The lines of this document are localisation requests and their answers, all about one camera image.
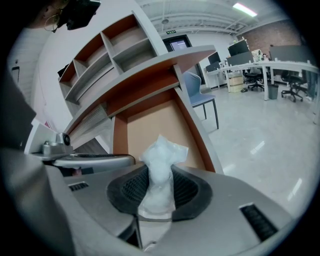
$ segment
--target fluorescent light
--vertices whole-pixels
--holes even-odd
[[[245,7],[244,5],[242,5],[241,3],[238,3],[238,2],[233,6],[233,8],[236,8],[236,9],[250,15],[251,17],[258,15],[253,10],[249,9],[248,7]]]
[[[297,183],[295,184],[294,188],[292,189],[291,193],[289,194],[287,200],[290,201],[292,199],[293,196],[296,195],[298,189],[300,188],[301,186],[301,183],[302,183],[302,179],[299,178]]]
[[[253,148],[253,149],[250,151],[250,153],[251,153],[252,155],[254,155],[254,154],[257,153],[258,150],[261,149],[264,145],[265,145],[265,141],[263,140],[263,141],[261,141],[261,142],[259,143],[258,146],[256,146],[255,148]]]

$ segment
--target black office chair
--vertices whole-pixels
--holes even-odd
[[[301,102],[303,102],[304,99],[302,96],[299,95],[299,92],[302,91],[306,94],[308,89],[301,87],[301,85],[303,85],[306,81],[302,77],[300,77],[296,74],[297,74],[297,72],[293,73],[289,70],[282,71],[281,79],[284,82],[289,83],[290,90],[283,90],[281,92],[281,97],[283,98],[285,94],[290,94],[293,96],[293,102],[296,102],[296,96],[300,98]]]
[[[263,91],[265,91],[265,87],[262,84],[262,81],[264,78],[262,72],[260,74],[248,72],[248,73],[243,73],[243,75],[246,78],[245,82],[254,83],[254,84],[248,85],[248,89],[251,87],[251,91],[253,91],[254,88],[259,87],[263,89]]]

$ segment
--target ceiling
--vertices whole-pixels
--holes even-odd
[[[239,35],[272,22],[288,19],[273,0],[136,0],[160,35],[215,33]],[[233,8],[241,3],[258,15],[250,17]]]

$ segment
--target exit sign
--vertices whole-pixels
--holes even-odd
[[[170,30],[170,31],[166,32],[167,35],[171,35],[171,34],[174,34],[174,33],[177,33],[177,32],[175,30]]]

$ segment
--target brick wall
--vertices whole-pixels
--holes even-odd
[[[250,30],[238,39],[244,37],[250,51],[260,49],[269,55],[270,45],[300,46],[300,33],[290,20],[282,20]]]

